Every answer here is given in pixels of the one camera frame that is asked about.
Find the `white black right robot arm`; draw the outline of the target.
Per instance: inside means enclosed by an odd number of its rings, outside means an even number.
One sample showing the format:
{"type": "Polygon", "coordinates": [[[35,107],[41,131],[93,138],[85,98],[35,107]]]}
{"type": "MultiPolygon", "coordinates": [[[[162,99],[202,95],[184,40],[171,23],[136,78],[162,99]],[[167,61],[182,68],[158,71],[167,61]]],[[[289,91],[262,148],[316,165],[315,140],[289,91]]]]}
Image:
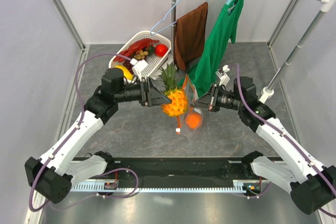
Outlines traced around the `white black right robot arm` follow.
{"type": "Polygon", "coordinates": [[[192,102],[192,107],[211,112],[221,108],[237,111],[242,123],[264,139],[285,163],[276,164],[254,151],[243,157],[240,172],[245,178],[267,179],[286,191],[307,215],[335,200],[335,166],[323,165],[288,133],[270,107],[258,101],[252,78],[236,78],[233,91],[213,84],[192,102]]]}

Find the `clear zip top bag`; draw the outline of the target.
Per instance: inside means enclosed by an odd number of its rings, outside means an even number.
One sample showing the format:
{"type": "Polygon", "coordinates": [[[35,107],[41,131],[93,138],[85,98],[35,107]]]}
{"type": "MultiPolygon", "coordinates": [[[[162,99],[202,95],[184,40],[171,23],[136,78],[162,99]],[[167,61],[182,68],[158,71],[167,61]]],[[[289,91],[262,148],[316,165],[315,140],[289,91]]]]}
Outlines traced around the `clear zip top bag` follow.
{"type": "Polygon", "coordinates": [[[202,118],[203,118],[203,112],[200,109],[196,109],[196,108],[191,107],[191,103],[195,102],[198,99],[198,94],[197,94],[197,90],[196,90],[195,86],[190,81],[188,75],[186,75],[185,78],[184,78],[184,81],[183,81],[183,84],[182,84],[182,90],[185,91],[185,94],[188,98],[188,107],[187,107],[187,110],[184,114],[177,117],[176,133],[177,133],[177,135],[183,136],[186,139],[188,139],[188,141],[190,143],[193,143],[195,141],[195,139],[197,138],[199,129],[202,126],[202,124],[199,128],[197,128],[195,130],[192,130],[186,125],[185,120],[186,120],[187,116],[192,112],[196,112],[196,113],[201,114],[202,118]]]}

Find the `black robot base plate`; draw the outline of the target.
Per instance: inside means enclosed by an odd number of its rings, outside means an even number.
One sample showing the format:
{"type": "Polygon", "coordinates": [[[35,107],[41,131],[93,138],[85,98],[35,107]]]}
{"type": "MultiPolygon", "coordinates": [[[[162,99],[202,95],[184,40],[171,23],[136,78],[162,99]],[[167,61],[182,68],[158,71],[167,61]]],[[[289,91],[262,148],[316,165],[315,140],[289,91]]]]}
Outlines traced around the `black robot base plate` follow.
{"type": "Polygon", "coordinates": [[[154,185],[224,185],[235,180],[267,183],[268,180],[246,170],[241,157],[115,157],[108,161],[106,172],[116,168],[133,170],[139,183],[154,185]]]}

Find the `tan plastic longan bunch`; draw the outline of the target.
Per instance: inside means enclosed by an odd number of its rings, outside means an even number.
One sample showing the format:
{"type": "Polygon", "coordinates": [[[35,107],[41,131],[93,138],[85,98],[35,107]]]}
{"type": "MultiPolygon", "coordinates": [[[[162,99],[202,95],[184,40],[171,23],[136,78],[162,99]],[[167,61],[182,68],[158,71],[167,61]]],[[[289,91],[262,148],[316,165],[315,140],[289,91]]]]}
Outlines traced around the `tan plastic longan bunch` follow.
{"type": "Polygon", "coordinates": [[[134,55],[134,59],[143,60],[146,59],[148,55],[149,55],[148,51],[140,50],[137,54],[134,55]]]}

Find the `orange plastic orange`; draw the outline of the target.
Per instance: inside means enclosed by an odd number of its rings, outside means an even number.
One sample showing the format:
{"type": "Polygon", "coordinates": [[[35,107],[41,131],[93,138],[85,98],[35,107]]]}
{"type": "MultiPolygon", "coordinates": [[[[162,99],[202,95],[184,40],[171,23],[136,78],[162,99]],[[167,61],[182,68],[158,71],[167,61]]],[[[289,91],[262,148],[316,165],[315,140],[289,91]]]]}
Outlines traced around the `orange plastic orange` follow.
{"type": "Polygon", "coordinates": [[[201,126],[202,120],[201,114],[192,112],[187,116],[185,123],[190,129],[195,130],[201,126]]]}

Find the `orange plastic pineapple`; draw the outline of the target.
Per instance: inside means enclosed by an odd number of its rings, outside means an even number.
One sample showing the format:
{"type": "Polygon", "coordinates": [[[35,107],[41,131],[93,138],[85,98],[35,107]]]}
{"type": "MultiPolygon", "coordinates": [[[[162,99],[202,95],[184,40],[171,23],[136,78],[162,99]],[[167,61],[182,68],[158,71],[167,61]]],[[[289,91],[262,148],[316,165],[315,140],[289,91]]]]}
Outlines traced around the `orange plastic pineapple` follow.
{"type": "Polygon", "coordinates": [[[176,66],[171,63],[165,69],[160,68],[160,78],[164,86],[164,94],[171,99],[171,103],[162,105],[162,111],[170,116],[177,117],[184,114],[188,107],[185,91],[177,86],[176,66]]]}

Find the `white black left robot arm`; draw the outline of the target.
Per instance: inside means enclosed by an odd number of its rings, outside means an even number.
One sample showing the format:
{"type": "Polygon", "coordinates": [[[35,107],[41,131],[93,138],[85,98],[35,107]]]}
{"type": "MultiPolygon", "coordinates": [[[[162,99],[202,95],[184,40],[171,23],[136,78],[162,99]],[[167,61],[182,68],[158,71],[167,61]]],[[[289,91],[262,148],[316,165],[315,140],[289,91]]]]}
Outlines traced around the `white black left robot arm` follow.
{"type": "Polygon", "coordinates": [[[101,85],[88,99],[79,117],[63,137],[39,159],[31,157],[26,161],[25,171],[32,190],[57,204],[78,183],[99,175],[111,178],[115,173],[115,165],[108,161],[108,154],[94,154],[76,164],[72,160],[118,111],[119,103],[132,101],[139,101],[142,106],[172,102],[151,80],[125,84],[121,69],[108,69],[101,78],[101,85]]]}

